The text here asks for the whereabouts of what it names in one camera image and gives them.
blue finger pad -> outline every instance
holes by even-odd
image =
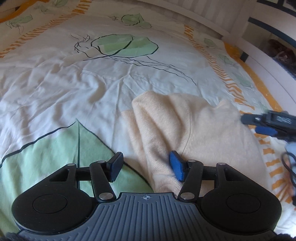
[[[275,136],[278,132],[270,127],[265,127],[265,126],[257,126],[255,128],[255,132],[258,134],[262,134],[262,135],[267,135],[267,136]]]
[[[170,152],[170,166],[173,169],[178,181],[185,181],[185,173],[183,171],[183,163],[181,163],[173,152]]]

crosshair logo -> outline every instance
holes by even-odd
[[[152,197],[150,197],[150,196],[148,196],[148,195],[145,195],[144,197],[142,197],[143,199],[145,199],[145,200],[149,200],[150,198],[152,198]]]

gray ribbed plate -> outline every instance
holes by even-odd
[[[29,241],[265,241],[275,236],[272,231],[248,236],[221,231],[207,223],[194,204],[177,201],[172,193],[122,193],[114,202],[99,204],[90,219],[72,231],[19,235]]]

bed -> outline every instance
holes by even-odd
[[[120,113],[145,91],[197,95],[212,106],[227,99],[242,114],[290,111],[230,45],[241,41],[256,1],[212,2],[29,0],[0,20],[3,233],[17,230],[13,200],[65,164],[87,166],[113,151],[135,159]],[[283,208],[275,231],[296,236],[279,160],[284,143],[254,135]],[[113,184],[117,195],[151,190],[130,167],[122,175],[126,182]],[[89,183],[81,188],[91,192]]]

bed frame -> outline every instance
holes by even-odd
[[[7,0],[0,12],[25,0]],[[137,0],[176,12],[214,30],[225,42],[236,45],[281,107],[296,115],[296,80],[278,63],[242,38],[250,19],[296,40],[296,16],[263,4],[266,0]]]

